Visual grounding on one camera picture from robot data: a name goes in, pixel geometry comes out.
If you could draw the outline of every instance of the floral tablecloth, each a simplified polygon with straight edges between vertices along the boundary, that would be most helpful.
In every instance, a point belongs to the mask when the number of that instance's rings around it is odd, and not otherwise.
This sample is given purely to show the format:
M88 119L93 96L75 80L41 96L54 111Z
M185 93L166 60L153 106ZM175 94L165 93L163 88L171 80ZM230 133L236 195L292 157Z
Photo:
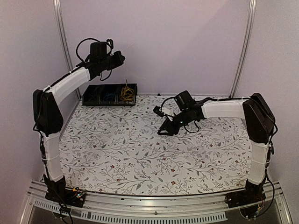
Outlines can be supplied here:
M153 113L166 97L137 96L132 107L80 102L60 140L69 187L126 195L185 195L244 187L251 145L240 119L198 122L200 131L159 136ZM178 112L171 100L165 107ZM193 124L187 127L196 130Z

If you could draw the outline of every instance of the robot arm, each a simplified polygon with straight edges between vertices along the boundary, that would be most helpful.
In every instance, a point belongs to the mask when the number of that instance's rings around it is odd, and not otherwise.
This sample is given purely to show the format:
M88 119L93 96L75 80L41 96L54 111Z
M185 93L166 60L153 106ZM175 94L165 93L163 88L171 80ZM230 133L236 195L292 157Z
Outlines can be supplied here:
M169 99L176 101L181 113L175 115L163 108L163 104ZM245 190L237 194L227 194L226 202L229 207L236 207L265 199L263 184L266 180L266 169L270 162L271 152L273 152L271 138L276 125L274 115L259 93L248 98L218 100L205 98L195 101L188 91L184 91L175 97L166 99L161 107L155 107L154 112L160 117L166 117L158 134L170 136L178 134L181 127L185 127L192 121L220 117L244 119L252 144L250 174Z
M112 70L121 66L125 57L120 51L112 53L113 41L94 42L91 44L87 60L76 66L72 71L57 80L51 86L33 93L34 130L40 133L40 150L45 167L44 181L48 187L46 198L59 203L82 207L84 194L76 189L65 188L65 177L60 166L59 135L63 127L63 117L59 104L82 84L100 76L104 70Z

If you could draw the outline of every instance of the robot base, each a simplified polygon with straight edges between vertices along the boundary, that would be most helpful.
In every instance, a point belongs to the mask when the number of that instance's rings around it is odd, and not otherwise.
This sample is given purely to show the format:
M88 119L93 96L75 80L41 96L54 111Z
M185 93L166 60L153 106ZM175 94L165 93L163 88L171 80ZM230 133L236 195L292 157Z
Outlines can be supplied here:
M228 204L229 208L239 207L251 203L256 203L261 200L265 200L266 195L261 190L256 195L252 195L251 191L242 190L237 192L228 193L225 197L225 203Z
M74 192L72 190L68 190L66 189L65 190L65 194L66 195L69 195L69 194L74 194ZM73 199L72 198L65 198L64 199L64 203L66 205L70 205L70 206L75 206L75 207L79 207L79 208L83 208L83 205L84 205L84 202L85 202L85 196L86 195L83 195L82 197L80 198L77 198L77 197L74 197ZM47 200L50 200L50 201L54 201L54 202L57 202L57 203L60 203L61 200L57 197L56 194L52 194L50 192L47 192L46 193L46 197L45 197Z
M59 181L54 182L49 180L45 175L43 176L45 184L48 187L46 193L46 199L54 201L57 203L62 203L66 205L75 206L82 208L85 202L85 191L80 189L66 189L65 188L65 177L61 178Z

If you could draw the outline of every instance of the blue wire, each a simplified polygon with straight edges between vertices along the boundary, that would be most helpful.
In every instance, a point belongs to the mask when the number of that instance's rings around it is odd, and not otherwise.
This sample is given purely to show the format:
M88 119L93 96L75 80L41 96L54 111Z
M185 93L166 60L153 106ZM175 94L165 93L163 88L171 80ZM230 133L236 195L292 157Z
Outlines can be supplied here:
M115 98L115 93L107 93L103 98L103 101L111 101Z

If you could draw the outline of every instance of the metal frame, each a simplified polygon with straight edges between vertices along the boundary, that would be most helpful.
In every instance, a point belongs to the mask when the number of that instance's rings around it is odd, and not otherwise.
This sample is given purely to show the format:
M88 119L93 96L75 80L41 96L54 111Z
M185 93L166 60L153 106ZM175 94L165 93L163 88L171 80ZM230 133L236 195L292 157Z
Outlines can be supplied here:
M280 207L280 217L284 224L291 224L291 217L286 206L283 192L279 182L274 182L275 198ZM46 200L47 187L42 182L32 181L27 193L28 204L24 211L21 224L27 224L29 214L33 206L55 212L59 205ZM272 199L272 186L269 183L264 185L266 201ZM139 224L142 220L148 223L159 224L163 220L187 220L194 221L200 217L214 217L225 214L226 211L239 209L228 208L224 202L227 192L190 195L190 196L125 196L104 193L87 192L83 208L72 208L72 216L101 223L113 223L114 219L124 219L127 222Z
M54 3L57 28L58 28L59 37L60 37L61 45L62 45L63 52L64 52L65 62L66 62L68 70L71 71L74 68L74 66L71 61L71 55L70 55L69 47L68 47L67 40L66 40L64 23L63 23L62 13L61 13L60 0L53 0L53 3ZM77 98L80 99L81 93L80 93L79 89L76 89L75 93L77 95Z
M241 78L241 74L243 71L246 54L247 54L247 50L248 50L248 46L249 46L249 41L250 41L251 32L252 32L252 28L253 28L255 13L256 13L256 0L250 0L249 13L248 13L248 19L247 19L246 33L245 33L244 42L243 42L243 48L241 51L241 56L240 56L237 71L235 74L234 83L233 83L232 89L230 91L230 95L229 95L230 98L233 98L235 96L237 89L238 89L238 85L240 82L240 78Z

